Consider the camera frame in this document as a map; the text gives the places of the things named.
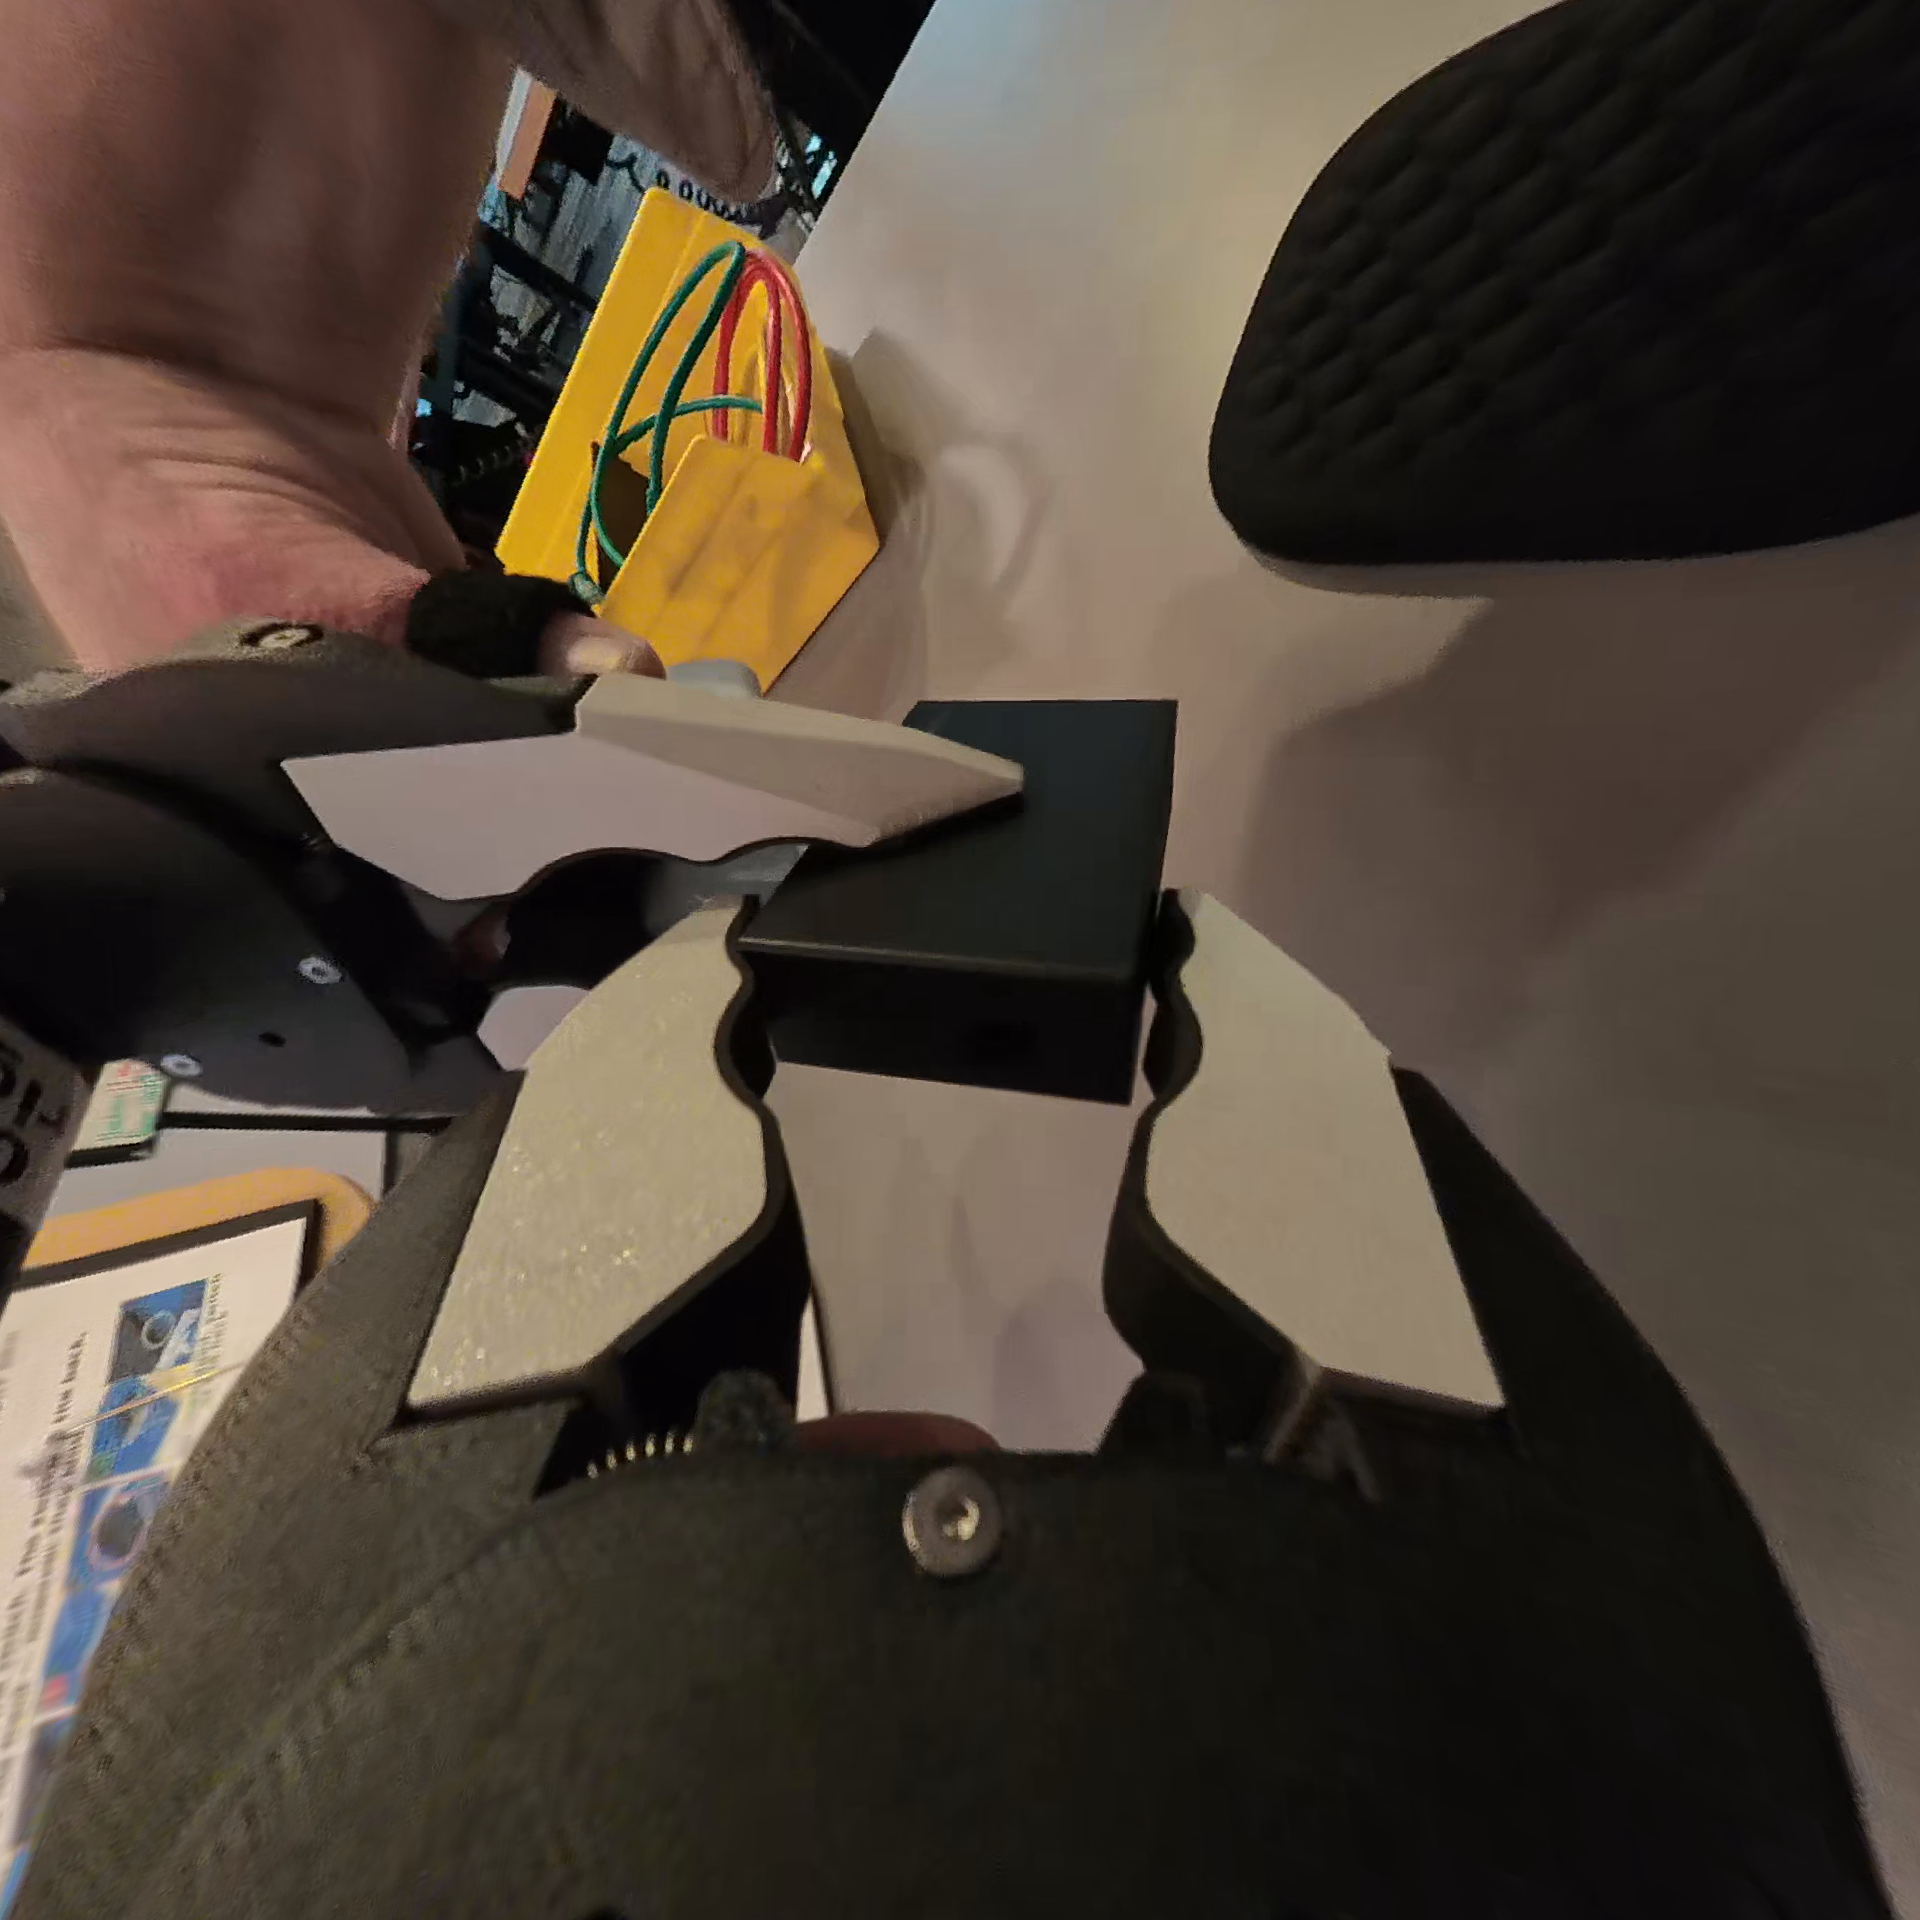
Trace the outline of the yellow plastic bin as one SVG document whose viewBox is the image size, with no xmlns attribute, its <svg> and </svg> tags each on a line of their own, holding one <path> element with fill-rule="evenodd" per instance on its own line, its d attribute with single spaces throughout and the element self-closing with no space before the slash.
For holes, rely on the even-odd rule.
<svg viewBox="0 0 1920 1920">
<path fill-rule="evenodd" d="M 493 550 L 768 689 L 878 554 L 795 268 L 653 188 Z"/>
</svg>

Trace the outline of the black network switch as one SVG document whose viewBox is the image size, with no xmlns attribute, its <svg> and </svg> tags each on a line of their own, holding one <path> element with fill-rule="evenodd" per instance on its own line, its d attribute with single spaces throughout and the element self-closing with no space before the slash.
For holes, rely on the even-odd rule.
<svg viewBox="0 0 1920 1920">
<path fill-rule="evenodd" d="M 1179 703 L 927 701 L 906 727 L 1020 760 L 1023 789 L 795 865 L 740 936 L 776 1058 L 1128 1102 Z"/>
</svg>

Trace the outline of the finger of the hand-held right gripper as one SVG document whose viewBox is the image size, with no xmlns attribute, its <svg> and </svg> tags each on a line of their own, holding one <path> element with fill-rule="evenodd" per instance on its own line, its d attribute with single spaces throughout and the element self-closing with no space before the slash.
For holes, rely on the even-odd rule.
<svg viewBox="0 0 1920 1920">
<path fill-rule="evenodd" d="M 437 900 L 496 900 L 599 852 L 872 848 L 1027 783 L 1020 760 L 901 721 L 641 673 L 596 677 L 565 732 L 282 769 L 331 846 Z"/>
<path fill-rule="evenodd" d="M 808 841 L 750 846 L 721 861 L 647 852 L 641 948 L 674 941 L 674 929 L 693 919 L 693 936 L 721 939 L 735 952 L 735 929 L 776 896 L 802 855 Z"/>
</svg>

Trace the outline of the person's right hand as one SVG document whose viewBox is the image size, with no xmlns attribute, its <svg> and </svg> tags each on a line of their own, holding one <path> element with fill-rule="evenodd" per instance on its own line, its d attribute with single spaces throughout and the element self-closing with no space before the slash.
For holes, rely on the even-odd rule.
<svg viewBox="0 0 1920 1920">
<path fill-rule="evenodd" d="M 70 660 L 404 648 L 466 550 L 399 416 L 509 80 L 754 197 L 754 51 L 740 2 L 2 2 L 2 531 Z"/>
</svg>

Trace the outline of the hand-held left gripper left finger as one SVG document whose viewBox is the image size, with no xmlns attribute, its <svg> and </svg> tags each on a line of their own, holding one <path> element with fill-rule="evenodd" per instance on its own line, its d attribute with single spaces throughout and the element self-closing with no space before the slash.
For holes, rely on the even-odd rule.
<svg viewBox="0 0 1920 1920">
<path fill-rule="evenodd" d="M 688 1430 L 712 1381 L 795 1411 L 813 1293 L 771 1045 L 722 893 L 532 1053 L 408 1387 L 416 1420 L 581 1401 Z"/>
</svg>

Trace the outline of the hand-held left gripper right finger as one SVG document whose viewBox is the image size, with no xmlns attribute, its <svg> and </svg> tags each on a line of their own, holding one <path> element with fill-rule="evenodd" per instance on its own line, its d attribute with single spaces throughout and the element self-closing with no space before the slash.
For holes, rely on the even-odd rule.
<svg viewBox="0 0 1920 1920">
<path fill-rule="evenodd" d="M 1503 1387 L 1392 1056 L 1228 906 L 1169 889 L 1149 1107 L 1104 1308 L 1225 1451 L 1292 1451 L 1333 1401 L 1491 1420 Z"/>
</svg>

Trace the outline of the black quilted wrist rest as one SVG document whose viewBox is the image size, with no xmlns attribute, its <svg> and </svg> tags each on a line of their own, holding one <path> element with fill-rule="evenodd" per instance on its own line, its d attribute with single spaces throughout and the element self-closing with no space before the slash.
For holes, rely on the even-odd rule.
<svg viewBox="0 0 1920 1920">
<path fill-rule="evenodd" d="M 1216 403 L 1243 546 L 1680 562 L 1916 512 L 1916 2 L 1554 2 L 1307 188 Z"/>
</svg>

